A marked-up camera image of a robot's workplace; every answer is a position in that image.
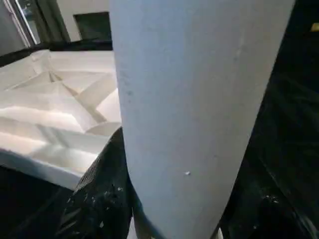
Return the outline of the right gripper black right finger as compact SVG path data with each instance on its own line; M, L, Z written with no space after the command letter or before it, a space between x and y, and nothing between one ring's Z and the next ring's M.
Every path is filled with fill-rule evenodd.
M220 220L225 239L317 239L318 216L258 159L245 157Z

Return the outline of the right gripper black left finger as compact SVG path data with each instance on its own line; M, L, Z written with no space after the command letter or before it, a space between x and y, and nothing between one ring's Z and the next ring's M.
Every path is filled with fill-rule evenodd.
M65 204L56 239L126 239L133 217L122 127L108 139Z

